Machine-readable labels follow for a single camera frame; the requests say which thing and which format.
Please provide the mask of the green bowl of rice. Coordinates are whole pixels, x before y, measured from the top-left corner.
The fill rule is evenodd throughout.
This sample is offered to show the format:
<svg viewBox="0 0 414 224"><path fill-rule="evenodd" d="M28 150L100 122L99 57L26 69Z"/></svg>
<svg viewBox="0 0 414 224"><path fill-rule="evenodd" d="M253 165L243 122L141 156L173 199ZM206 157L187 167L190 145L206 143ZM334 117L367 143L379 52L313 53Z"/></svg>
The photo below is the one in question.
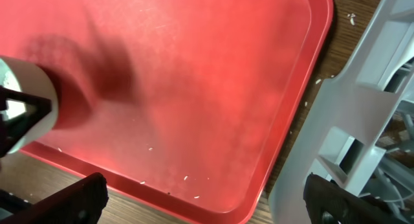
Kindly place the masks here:
<svg viewBox="0 0 414 224"><path fill-rule="evenodd" d="M1 56L1 156L15 153L49 132L58 119L58 96L46 72Z"/></svg>

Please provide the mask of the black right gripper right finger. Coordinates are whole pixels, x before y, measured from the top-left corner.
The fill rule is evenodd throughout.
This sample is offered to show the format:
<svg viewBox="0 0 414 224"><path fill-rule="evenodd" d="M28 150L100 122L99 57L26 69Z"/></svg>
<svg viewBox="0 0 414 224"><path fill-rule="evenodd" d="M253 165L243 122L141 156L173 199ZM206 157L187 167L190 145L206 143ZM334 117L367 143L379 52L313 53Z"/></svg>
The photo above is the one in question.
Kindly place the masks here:
<svg viewBox="0 0 414 224"><path fill-rule="evenodd" d="M359 198L315 174L306 179L303 200L312 224L405 224L385 202Z"/></svg>

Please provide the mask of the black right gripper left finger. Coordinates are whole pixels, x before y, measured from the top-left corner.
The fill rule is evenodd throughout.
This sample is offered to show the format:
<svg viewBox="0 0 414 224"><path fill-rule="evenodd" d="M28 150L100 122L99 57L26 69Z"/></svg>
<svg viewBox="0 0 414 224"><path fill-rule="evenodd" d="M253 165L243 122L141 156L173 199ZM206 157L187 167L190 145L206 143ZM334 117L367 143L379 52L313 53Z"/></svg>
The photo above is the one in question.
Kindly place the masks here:
<svg viewBox="0 0 414 224"><path fill-rule="evenodd" d="M108 200L107 181L100 173L93 173L35 204L2 190L1 224L95 224Z"/></svg>

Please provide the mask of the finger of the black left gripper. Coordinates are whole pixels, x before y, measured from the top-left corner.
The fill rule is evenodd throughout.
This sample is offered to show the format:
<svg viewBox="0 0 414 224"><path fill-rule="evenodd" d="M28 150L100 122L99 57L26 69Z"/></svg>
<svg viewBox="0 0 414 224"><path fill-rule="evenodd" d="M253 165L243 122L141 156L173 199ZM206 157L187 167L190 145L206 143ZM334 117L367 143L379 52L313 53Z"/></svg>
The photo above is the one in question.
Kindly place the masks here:
<svg viewBox="0 0 414 224"><path fill-rule="evenodd" d="M1 157L9 153L31 128L52 111L50 99L1 87L1 111L8 109L9 100L28 104L34 110L10 120L4 120L1 115Z"/></svg>

